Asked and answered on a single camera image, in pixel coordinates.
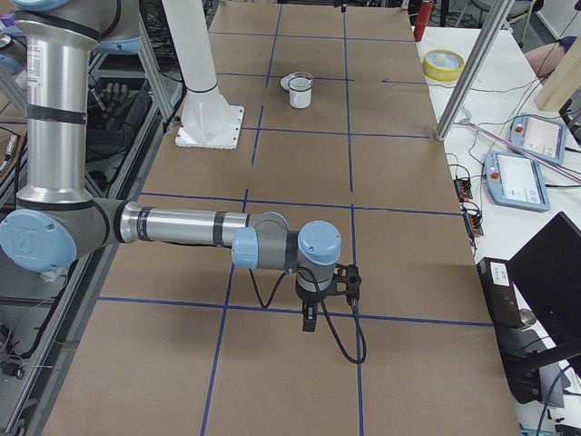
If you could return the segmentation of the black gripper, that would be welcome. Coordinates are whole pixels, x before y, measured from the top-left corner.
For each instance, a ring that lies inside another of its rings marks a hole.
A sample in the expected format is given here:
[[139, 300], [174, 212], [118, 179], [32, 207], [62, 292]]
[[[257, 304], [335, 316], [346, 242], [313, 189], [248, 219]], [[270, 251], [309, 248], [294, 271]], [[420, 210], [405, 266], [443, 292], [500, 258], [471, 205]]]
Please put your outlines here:
[[316, 292], [305, 290], [298, 290], [297, 295], [302, 301], [302, 330], [315, 332], [320, 297]]

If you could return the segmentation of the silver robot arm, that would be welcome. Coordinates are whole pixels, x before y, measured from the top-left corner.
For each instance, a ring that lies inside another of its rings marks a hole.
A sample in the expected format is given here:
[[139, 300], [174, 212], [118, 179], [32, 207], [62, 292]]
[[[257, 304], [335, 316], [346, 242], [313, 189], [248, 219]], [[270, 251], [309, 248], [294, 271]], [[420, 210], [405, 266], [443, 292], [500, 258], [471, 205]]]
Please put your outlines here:
[[20, 267], [47, 273], [114, 243], [226, 247], [234, 265], [294, 275], [303, 328], [314, 330], [335, 293], [341, 237], [325, 221], [289, 228], [277, 213], [145, 207], [94, 198], [85, 187], [88, 66], [102, 43], [140, 47], [135, 1], [19, 1], [27, 42], [27, 182], [1, 223], [1, 246]]

